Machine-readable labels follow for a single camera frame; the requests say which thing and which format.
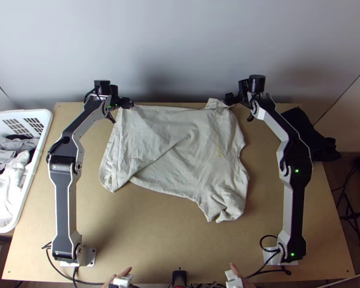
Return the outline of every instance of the wooden table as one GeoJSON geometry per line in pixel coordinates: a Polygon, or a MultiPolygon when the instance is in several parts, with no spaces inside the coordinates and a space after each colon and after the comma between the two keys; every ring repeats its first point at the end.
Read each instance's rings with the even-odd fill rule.
{"type": "MultiPolygon", "coordinates": [[[[145,103],[202,108],[205,103],[145,103]]],[[[279,112],[296,105],[279,104],[279,112]]],[[[22,216],[15,229],[3,272],[4,279],[67,281],[47,261],[42,247],[55,236],[54,188],[44,161],[46,151],[82,111],[82,103],[57,103],[49,136],[22,216]]],[[[248,123],[249,111],[236,105],[246,146],[241,161],[250,175],[244,214],[236,221],[208,223],[197,204],[128,183],[116,193],[98,179],[100,161],[112,123],[96,122],[82,137],[85,148],[82,177],[77,184],[77,229],[84,245],[97,248],[94,267],[81,267],[78,278],[101,282],[133,267],[135,283],[169,283],[173,270],[189,272],[190,283],[225,281],[224,271],[235,262],[244,274],[263,263],[259,239],[282,228],[283,185],[278,177],[279,140],[259,120],[248,123]]],[[[292,276],[269,273],[255,282],[303,281],[354,276],[354,270],[323,165],[315,163],[306,189],[303,235],[307,255],[292,276]]],[[[72,276],[72,268],[60,270],[72,276]]]]}

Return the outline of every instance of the black fabric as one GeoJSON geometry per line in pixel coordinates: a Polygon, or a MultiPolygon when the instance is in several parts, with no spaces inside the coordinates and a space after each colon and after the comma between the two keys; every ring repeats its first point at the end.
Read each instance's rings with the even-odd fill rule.
{"type": "Polygon", "coordinates": [[[311,151],[312,161],[334,161],[341,158],[336,151],[336,139],[325,138],[315,130],[307,115],[299,107],[293,108],[281,114],[300,134],[311,151]]]}

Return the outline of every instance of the floor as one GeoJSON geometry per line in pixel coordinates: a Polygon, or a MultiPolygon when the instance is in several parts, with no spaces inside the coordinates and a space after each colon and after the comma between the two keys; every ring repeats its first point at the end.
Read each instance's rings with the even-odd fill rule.
{"type": "MultiPolygon", "coordinates": [[[[331,189],[342,186],[344,179],[353,165],[353,159],[360,154],[348,153],[343,154],[341,160],[324,163],[325,171],[327,173],[327,178],[331,189]]],[[[338,196],[341,190],[333,192],[334,200],[337,201],[338,196]]],[[[352,203],[354,210],[360,211],[360,174],[356,172],[350,179],[347,185],[347,195],[349,200],[352,203]]],[[[345,211],[345,201],[342,201],[339,206],[339,213],[344,214],[345,211]]],[[[352,227],[348,222],[342,221],[342,226],[344,234],[348,243],[349,252],[353,261],[356,274],[360,274],[360,246],[357,238],[357,234],[354,232],[352,227]]],[[[285,282],[285,283],[258,283],[256,284],[261,288],[315,288],[321,285],[335,282],[331,281],[305,281],[305,282],[285,282]]],[[[63,284],[63,283],[42,283],[42,282],[24,282],[22,288],[71,288],[72,284],[63,284]]],[[[157,288],[167,288],[167,285],[154,286],[157,288]]],[[[343,282],[341,284],[331,286],[335,288],[360,288],[360,277],[356,279],[343,282]]]]}

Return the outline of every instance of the white plastic basket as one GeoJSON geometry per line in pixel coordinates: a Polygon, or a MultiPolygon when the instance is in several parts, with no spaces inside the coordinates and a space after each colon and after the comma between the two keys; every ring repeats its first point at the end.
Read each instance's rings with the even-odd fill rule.
{"type": "Polygon", "coordinates": [[[22,134],[32,138],[39,138],[35,154],[29,164],[29,172],[25,178],[21,190],[21,203],[18,204],[17,213],[7,226],[0,227],[0,233],[11,231],[19,222],[29,188],[35,175],[40,157],[43,152],[45,140],[48,135],[49,127],[52,122],[52,112],[46,109],[34,110],[9,110],[0,112],[0,136],[22,134]]]}

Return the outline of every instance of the wire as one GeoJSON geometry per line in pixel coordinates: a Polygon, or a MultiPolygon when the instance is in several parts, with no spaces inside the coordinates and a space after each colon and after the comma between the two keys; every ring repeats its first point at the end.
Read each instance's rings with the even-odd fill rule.
{"type": "Polygon", "coordinates": [[[357,171],[357,169],[355,168],[355,166],[353,166],[351,168],[351,170],[348,172],[348,174],[346,175],[345,177],[345,181],[344,181],[344,184],[341,185],[340,187],[337,187],[335,189],[332,189],[331,192],[334,192],[336,190],[340,190],[341,188],[344,188],[347,184],[348,184],[348,181],[350,180],[351,176],[357,171]]]}
{"type": "Polygon", "coordinates": [[[73,270],[73,275],[72,275],[72,282],[73,282],[73,286],[75,288],[77,288],[76,280],[75,280],[75,276],[76,276],[77,271],[79,271],[79,266],[75,267],[75,269],[73,270]]]}
{"type": "Polygon", "coordinates": [[[15,286],[15,288],[19,288],[22,283],[23,283],[23,281],[20,281],[19,283],[17,283],[16,286],[15,286]]]}
{"type": "Polygon", "coordinates": [[[85,94],[84,103],[87,102],[87,98],[88,98],[89,94],[93,93],[94,91],[95,91],[95,89],[93,88],[91,91],[89,91],[87,94],[85,94]]]}
{"type": "MultiPolygon", "coordinates": [[[[287,270],[284,266],[281,266],[281,269],[274,269],[274,270],[265,270],[265,271],[262,271],[265,266],[267,266],[267,264],[272,260],[272,258],[274,258],[277,254],[280,253],[280,249],[274,249],[274,250],[267,250],[263,247],[263,240],[267,237],[273,237],[273,238],[276,238],[277,237],[275,235],[265,235],[263,237],[261,237],[260,239],[260,247],[266,251],[266,252],[275,252],[271,257],[269,257],[267,259],[267,261],[264,262],[263,266],[261,266],[255,273],[252,273],[251,275],[248,275],[246,276],[246,279],[249,279],[251,277],[254,277],[256,275],[259,275],[259,274],[265,274],[265,273],[272,273],[272,272],[284,272],[285,274],[287,274],[288,276],[292,275],[292,272],[290,272],[289,270],[287,270]]],[[[283,255],[282,255],[282,259],[284,258],[285,256],[285,249],[284,249],[284,246],[279,242],[278,243],[280,245],[280,247],[283,249],[283,255]]]]}
{"type": "Polygon", "coordinates": [[[111,113],[108,113],[105,118],[111,120],[112,124],[115,124],[116,123],[116,120],[115,118],[113,118],[113,116],[111,115],[111,113]]]}
{"type": "Polygon", "coordinates": [[[280,249],[267,250],[266,248],[264,248],[264,246],[263,246],[263,240],[264,240],[265,238],[267,238],[267,237],[273,237],[273,238],[276,238],[276,239],[277,239],[277,237],[276,237],[275,235],[265,235],[265,236],[262,236],[262,237],[260,238],[260,247],[261,247],[261,249],[263,249],[263,250],[266,251],[266,252],[271,252],[271,253],[273,253],[273,252],[280,252],[280,249]]]}
{"type": "Polygon", "coordinates": [[[81,280],[77,280],[77,279],[74,280],[73,278],[64,275],[59,269],[57,269],[57,268],[55,267],[55,265],[54,265],[54,264],[52,263],[52,261],[51,261],[51,258],[50,258],[49,253],[48,253],[48,250],[51,249],[51,246],[49,246],[48,244],[46,244],[46,245],[44,245],[43,247],[41,247],[41,249],[45,249],[45,252],[46,252],[46,254],[47,254],[47,258],[48,258],[49,264],[51,264],[52,268],[55,269],[55,271],[56,271],[57,273],[59,273],[59,274],[60,274],[62,277],[64,277],[65,279],[68,279],[68,280],[74,282],[74,285],[75,285],[76,283],[84,284],[84,285],[94,285],[94,286],[103,285],[103,283],[85,282],[85,281],[81,281],[81,280]]]}

